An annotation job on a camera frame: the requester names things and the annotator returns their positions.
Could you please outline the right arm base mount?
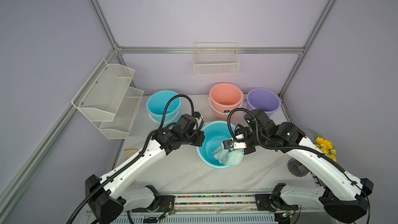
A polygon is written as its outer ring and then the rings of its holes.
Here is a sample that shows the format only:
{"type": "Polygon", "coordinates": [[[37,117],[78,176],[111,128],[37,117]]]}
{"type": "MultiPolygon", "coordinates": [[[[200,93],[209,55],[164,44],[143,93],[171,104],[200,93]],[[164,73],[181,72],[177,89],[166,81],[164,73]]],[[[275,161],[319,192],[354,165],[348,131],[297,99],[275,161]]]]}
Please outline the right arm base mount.
{"type": "Polygon", "coordinates": [[[281,191],[285,186],[286,184],[284,183],[278,183],[269,194],[255,194],[257,210],[269,212],[298,210],[299,207],[297,205],[289,205],[281,198],[281,191]]]}

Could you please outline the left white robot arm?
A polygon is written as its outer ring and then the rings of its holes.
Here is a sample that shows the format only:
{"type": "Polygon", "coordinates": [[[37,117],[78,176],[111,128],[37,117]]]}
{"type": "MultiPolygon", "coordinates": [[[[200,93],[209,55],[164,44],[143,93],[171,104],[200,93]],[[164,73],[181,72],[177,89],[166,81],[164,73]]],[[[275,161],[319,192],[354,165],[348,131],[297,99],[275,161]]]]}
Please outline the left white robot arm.
{"type": "Polygon", "coordinates": [[[86,198],[96,216],[95,224],[109,224],[123,211],[122,193],[142,172],[181,145],[200,147],[204,141],[203,119],[198,112],[184,114],[176,123],[151,131],[143,148],[102,178],[86,179],[86,198]]]}

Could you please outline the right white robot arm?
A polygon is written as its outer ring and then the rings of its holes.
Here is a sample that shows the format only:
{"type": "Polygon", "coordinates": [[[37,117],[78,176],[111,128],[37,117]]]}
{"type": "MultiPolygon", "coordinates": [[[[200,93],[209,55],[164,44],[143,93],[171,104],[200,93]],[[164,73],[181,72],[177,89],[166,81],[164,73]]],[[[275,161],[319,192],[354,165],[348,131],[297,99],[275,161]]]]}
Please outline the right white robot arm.
{"type": "Polygon", "coordinates": [[[322,209],[345,224],[354,223],[363,216],[370,218],[372,181],[350,174],[317,148],[293,123],[275,124],[262,110],[237,108],[234,112],[244,112],[248,125],[239,124],[232,128],[230,123],[227,124],[233,145],[244,144],[245,154],[254,152],[257,146],[286,153],[323,182],[323,186],[317,188],[295,188],[278,183],[271,194],[257,199],[258,206],[271,212],[289,206],[308,206],[322,209]]]}

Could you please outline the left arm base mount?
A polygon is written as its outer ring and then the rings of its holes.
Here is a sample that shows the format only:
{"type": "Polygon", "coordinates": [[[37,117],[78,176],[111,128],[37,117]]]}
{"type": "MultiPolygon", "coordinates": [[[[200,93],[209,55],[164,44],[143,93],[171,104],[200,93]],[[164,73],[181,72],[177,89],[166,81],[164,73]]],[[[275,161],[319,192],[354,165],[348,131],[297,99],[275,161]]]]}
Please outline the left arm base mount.
{"type": "Polygon", "coordinates": [[[148,207],[137,208],[134,210],[134,212],[137,213],[165,212],[170,205],[174,207],[175,198],[176,198],[174,195],[162,195],[157,191],[157,189],[153,185],[147,185],[145,188],[150,190],[150,192],[154,196],[154,200],[148,207]]]}

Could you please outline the mint green microfiber cloth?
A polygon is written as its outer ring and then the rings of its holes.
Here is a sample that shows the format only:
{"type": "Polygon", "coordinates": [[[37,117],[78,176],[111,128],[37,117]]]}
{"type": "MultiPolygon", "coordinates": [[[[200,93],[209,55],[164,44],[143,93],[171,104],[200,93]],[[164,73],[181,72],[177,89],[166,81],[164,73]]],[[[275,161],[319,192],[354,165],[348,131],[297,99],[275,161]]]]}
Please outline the mint green microfiber cloth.
{"type": "Polygon", "coordinates": [[[213,153],[213,157],[222,165],[238,166],[244,157],[243,149],[226,150],[223,147],[218,147],[213,153]]]}

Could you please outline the teal plastic bucket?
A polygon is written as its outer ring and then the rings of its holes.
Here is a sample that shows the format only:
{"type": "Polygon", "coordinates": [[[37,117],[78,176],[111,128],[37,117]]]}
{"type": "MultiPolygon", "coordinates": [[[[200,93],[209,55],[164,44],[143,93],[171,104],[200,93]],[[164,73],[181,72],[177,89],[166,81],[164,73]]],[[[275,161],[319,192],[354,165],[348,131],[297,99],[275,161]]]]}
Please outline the teal plastic bucket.
{"type": "Polygon", "coordinates": [[[213,121],[204,125],[202,131],[205,139],[202,147],[197,147],[197,152],[201,160],[209,167],[214,169],[226,169],[236,166],[225,166],[220,164],[214,157],[213,152],[222,147],[222,141],[232,139],[226,121],[213,121]]]}
{"type": "MultiPolygon", "coordinates": [[[[146,102],[146,110],[149,118],[153,122],[160,124],[167,103],[176,95],[177,93],[171,90],[163,90],[151,95],[146,102]]],[[[180,107],[181,98],[177,98],[170,103],[166,111],[164,124],[173,122],[176,119],[179,114],[180,107]]]]}

